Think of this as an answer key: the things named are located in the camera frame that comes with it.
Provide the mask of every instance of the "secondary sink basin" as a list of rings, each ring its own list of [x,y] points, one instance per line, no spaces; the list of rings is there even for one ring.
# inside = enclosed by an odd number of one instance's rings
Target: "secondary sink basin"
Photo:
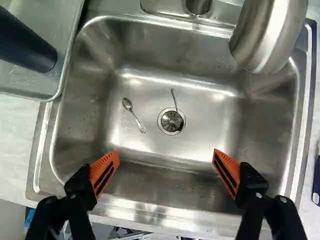
[[[233,237],[241,212],[212,165],[217,148],[252,164],[270,182],[269,195],[299,205],[315,88],[314,22],[306,20],[282,71],[253,75],[230,55],[232,29],[112,6],[89,12],[61,98],[40,106],[27,198],[63,196],[63,183],[80,166],[117,149],[120,167],[92,214]],[[185,117],[174,135],[159,125],[165,109],[175,110],[171,89]]]

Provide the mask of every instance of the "sink rim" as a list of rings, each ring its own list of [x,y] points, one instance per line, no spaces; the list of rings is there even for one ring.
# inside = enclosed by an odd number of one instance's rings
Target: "sink rim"
[[[122,18],[122,19],[130,19],[131,21],[142,21],[148,22],[151,24],[159,24],[159,21],[163,21],[165,24],[169,24],[172,22],[172,19],[165,19],[161,17],[152,17],[153,21],[148,21],[149,19],[146,16],[128,16],[122,13],[108,13],[108,15],[102,17],[96,17],[90,20],[88,23],[84,25],[84,28],[88,26],[88,24],[94,24],[95,21],[105,20],[108,18]],[[179,24],[180,27],[188,27],[190,29],[189,22],[177,21],[174,20],[174,24]],[[212,26],[201,26],[202,29],[208,30],[208,28],[216,28]],[[299,128],[299,137],[298,137],[298,148],[297,148],[297,157],[295,159],[294,173],[292,177],[292,185],[289,191],[289,196],[297,205],[299,206],[302,186],[304,182],[305,169],[307,164],[307,156],[309,150],[309,141],[310,139],[307,136],[310,136],[311,124],[312,124],[312,115],[313,115],[313,104],[314,104],[314,89],[315,89],[315,81],[316,81],[316,60],[315,60],[315,44],[312,42],[312,39],[315,39],[315,31],[313,31],[313,22],[306,20],[306,24],[304,27],[307,29],[309,34],[309,50],[307,52],[307,73],[306,79],[310,79],[310,81],[304,81],[304,92],[303,92],[303,108],[301,113],[301,127]],[[57,127],[59,125],[58,120],[58,112],[61,107],[60,99],[57,99],[53,102],[49,103],[41,103],[39,108],[39,114],[36,122],[35,134],[32,143],[30,164],[28,170],[28,179],[27,179],[27,189],[26,189],[26,197],[28,199],[39,201],[42,198],[49,196],[49,192],[58,194],[62,196],[64,194],[62,184],[57,180],[53,179],[48,184],[45,184],[40,181],[40,169],[41,168],[49,168],[53,169],[51,165],[51,161],[42,161],[42,159],[48,158],[48,156],[52,156],[51,147],[52,142],[55,142],[54,136],[57,131]],[[208,234],[219,234],[223,236],[231,236],[236,233],[238,230],[238,225],[241,221],[241,216],[230,216],[223,213],[216,212],[203,212],[196,210],[187,210],[180,208],[172,208],[167,206],[156,206],[154,204],[149,203],[138,203],[140,207],[132,206],[132,202],[130,200],[121,201],[118,199],[117,205],[112,205],[109,201],[116,201],[113,196],[107,196],[107,194],[103,194],[101,196],[100,203],[97,204],[95,209],[92,211],[94,215],[106,216],[109,218],[119,218],[127,221],[135,221],[142,224],[154,225],[154,226],[162,226],[163,228],[176,228],[179,230],[185,230],[190,232],[202,232],[208,233],[208,229],[210,229]],[[158,208],[158,213],[154,211],[150,211],[154,208]],[[169,223],[184,223],[185,227],[179,228],[179,226],[174,227],[172,225],[165,225],[163,223],[164,220],[168,220]]]

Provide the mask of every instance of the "blue object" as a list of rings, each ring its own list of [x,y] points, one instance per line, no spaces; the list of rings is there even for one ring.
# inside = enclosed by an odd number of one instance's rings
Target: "blue object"
[[[34,217],[35,211],[36,210],[33,208],[28,208],[27,215],[24,221],[24,229],[29,228],[32,218]]]
[[[312,201],[320,207],[320,155],[315,162],[313,186],[312,186]]]

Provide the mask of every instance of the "sink basin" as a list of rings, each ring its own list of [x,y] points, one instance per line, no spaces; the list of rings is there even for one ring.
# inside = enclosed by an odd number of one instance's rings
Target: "sink basin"
[[[314,22],[306,20],[284,69],[253,75],[230,55],[232,29],[127,13],[91,12],[76,37],[62,97],[40,106],[27,198],[63,196],[79,167],[117,149],[120,167],[92,214],[233,237],[241,212],[212,165],[217,148],[254,166],[270,196],[299,205],[315,89]],[[175,110],[171,89],[185,117],[174,134],[160,121]]]

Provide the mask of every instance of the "sink drain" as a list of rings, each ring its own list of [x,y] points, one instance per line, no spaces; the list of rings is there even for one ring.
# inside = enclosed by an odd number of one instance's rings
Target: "sink drain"
[[[186,116],[180,109],[167,107],[158,116],[158,126],[167,135],[177,135],[186,126]]]

